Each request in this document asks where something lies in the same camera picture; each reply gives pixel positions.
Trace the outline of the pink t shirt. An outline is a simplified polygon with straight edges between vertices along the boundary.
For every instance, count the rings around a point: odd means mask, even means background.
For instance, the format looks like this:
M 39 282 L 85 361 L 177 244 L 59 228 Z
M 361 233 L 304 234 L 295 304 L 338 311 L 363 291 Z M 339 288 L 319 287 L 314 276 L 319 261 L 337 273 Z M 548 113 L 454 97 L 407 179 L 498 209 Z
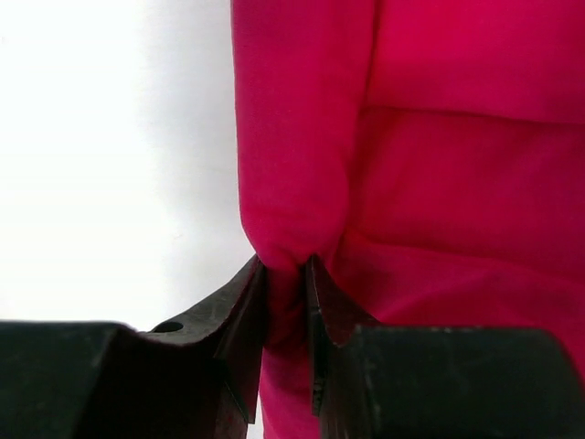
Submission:
M 541 327 L 584 362 L 584 4 L 236 1 L 268 438 L 315 438 L 301 270 L 392 325 Z

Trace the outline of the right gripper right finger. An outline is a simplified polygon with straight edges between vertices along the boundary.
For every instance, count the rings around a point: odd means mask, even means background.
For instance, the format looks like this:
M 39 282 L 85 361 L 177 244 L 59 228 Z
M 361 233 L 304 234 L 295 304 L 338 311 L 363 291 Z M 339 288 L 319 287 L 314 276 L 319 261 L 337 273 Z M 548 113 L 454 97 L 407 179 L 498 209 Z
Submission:
M 312 257 L 312 412 L 323 438 L 581 438 L 584 384 L 548 332 L 389 326 Z

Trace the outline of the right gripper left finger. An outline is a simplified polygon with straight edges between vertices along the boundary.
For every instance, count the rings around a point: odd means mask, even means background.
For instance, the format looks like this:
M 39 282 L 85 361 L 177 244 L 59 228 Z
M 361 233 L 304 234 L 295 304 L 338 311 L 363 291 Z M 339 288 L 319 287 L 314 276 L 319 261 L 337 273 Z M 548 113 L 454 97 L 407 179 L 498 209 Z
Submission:
M 4 438 L 243 438 L 255 421 L 265 270 L 148 332 L 113 322 L 1 325 Z

